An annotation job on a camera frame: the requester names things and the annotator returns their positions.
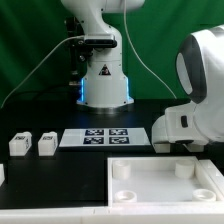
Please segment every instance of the white cable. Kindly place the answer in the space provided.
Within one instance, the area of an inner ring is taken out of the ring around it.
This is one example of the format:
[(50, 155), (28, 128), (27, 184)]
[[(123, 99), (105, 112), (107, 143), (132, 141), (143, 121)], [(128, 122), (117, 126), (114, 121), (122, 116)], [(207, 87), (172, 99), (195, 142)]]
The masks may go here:
[(146, 66), (146, 64), (142, 61), (142, 59), (139, 57), (138, 53), (136, 52), (135, 50), (135, 47), (131, 41), (131, 38), (130, 38), (130, 35), (129, 35), (129, 31), (128, 31), (128, 26), (127, 26), (127, 18), (126, 18), (126, 14), (127, 14), (127, 2), (126, 0), (124, 0), (124, 27), (125, 27), (125, 32), (126, 32), (126, 35), (127, 35), (127, 38), (128, 38), (128, 42), (135, 54), (135, 56), (137, 57), (137, 59), (139, 60), (139, 62), (143, 65), (143, 67), (148, 70), (150, 73), (152, 73), (152, 75), (154, 75), (154, 77), (156, 77), (168, 90), (169, 92), (173, 95), (173, 97), (175, 99), (177, 99), (176, 95), (174, 94), (174, 92), (170, 89), (170, 87), (158, 76), (156, 75), (150, 68), (148, 68)]
[(66, 41), (68, 40), (72, 40), (72, 39), (77, 39), (77, 38), (81, 38), (83, 36), (76, 36), (76, 37), (69, 37), (64, 39), (63, 41), (61, 41), (55, 48), (53, 48), (53, 50), (26, 76), (26, 78), (15, 88), (13, 89), (8, 96), (6, 96), (6, 98), (4, 99), (2, 105), (1, 105), (1, 109), (4, 107), (5, 102), (8, 100), (8, 98), (14, 93), (16, 92), (32, 75), (33, 73), (40, 68), (40, 66)]

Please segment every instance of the white plastic tray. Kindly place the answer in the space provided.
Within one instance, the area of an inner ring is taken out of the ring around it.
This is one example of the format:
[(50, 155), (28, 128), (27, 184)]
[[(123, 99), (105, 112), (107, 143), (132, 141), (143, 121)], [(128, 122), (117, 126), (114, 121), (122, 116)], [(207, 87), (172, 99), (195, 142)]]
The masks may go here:
[[(186, 160), (195, 164), (193, 177), (179, 178), (175, 175), (176, 162)], [(121, 165), (120, 168), (117, 168), (118, 170), (113, 170), (113, 164), (115, 163), (123, 163), (123, 168)], [(217, 172), (213, 171), (209, 174), (195, 157), (111, 158), (108, 160), (109, 206), (123, 207), (155, 203), (160, 205), (169, 203), (184, 205), (192, 203), (193, 191), (197, 189), (214, 192), (217, 197), (216, 203), (219, 203), (224, 201), (224, 190), (221, 185), (221, 182), (224, 183), (224, 178), (219, 172), (219, 182), (214, 181), (215, 178), (217, 179), (215, 175)], [(128, 198), (123, 201), (119, 200), (117, 197), (119, 195), (125, 197), (125, 192), (127, 197), (128, 192), (131, 192), (130, 199), (131, 197), (137, 199), (130, 202)]]

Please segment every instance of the white cube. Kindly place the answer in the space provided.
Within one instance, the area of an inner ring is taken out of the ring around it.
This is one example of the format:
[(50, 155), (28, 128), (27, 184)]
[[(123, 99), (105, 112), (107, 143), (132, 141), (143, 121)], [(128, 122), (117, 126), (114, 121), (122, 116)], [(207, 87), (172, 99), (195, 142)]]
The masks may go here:
[(38, 142), (39, 156), (53, 156), (58, 146), (58, 136), (55, 132), (44, 133)]
[(9, 142), (10, 156), (25, 156), (32, 145), (31, 133), (17, 133)]

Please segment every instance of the white robot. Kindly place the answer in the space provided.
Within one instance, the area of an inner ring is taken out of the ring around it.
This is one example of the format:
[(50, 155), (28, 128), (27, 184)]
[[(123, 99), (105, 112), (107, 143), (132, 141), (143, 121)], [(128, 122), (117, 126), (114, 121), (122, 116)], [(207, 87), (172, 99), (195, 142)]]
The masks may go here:
[[(126, 10), (141, 7), (145, 0), (126, 0)], [(82, 79), (80, 106), (97, 113), (126, 110), (134, 100), (129, 97), (128, 78), (122, 71), (122, 37), (118, 30), (106, 24), (102, 13), (121, 13), (124, 0), (61, 0), (84, 30), (79, 44), (92, 47), (87, 74)]]
[(224, 142), (224, 25), (188, 36), (176, 68), (191, 102), (167, 108), (154, 123), (156, 152), (170, 152), (170, 143), (197, 152), (208, 143)]

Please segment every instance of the black tabletop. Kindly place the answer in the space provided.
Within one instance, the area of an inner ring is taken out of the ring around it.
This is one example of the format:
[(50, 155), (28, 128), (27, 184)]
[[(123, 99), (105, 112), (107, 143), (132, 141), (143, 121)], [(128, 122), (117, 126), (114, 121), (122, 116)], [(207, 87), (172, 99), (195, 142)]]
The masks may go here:
[[(207, 146), (191, 154), (173, 146), (170, 154), (156, 154), (152, 146), (57, 148), (53, 157), (39, 157), (37, 143), (43, 133), (55, 131), (60, 142), (65, 129), (145, 128), (151, 139), (154, 121), (165, 108), (184, 103), (139, 100), (133, 111), (96, 115), (77, 111), (66, 101), (16, 102), (0, 111), (0, 163), (6, 180), (0, 187), (0, 209), (90, 207), (107, 205), (107, 158), (196, 155), (224, 168), (222, 145)], [(9, 156), (9, 141), (29, 131), (32, 147), (24, 157)]]

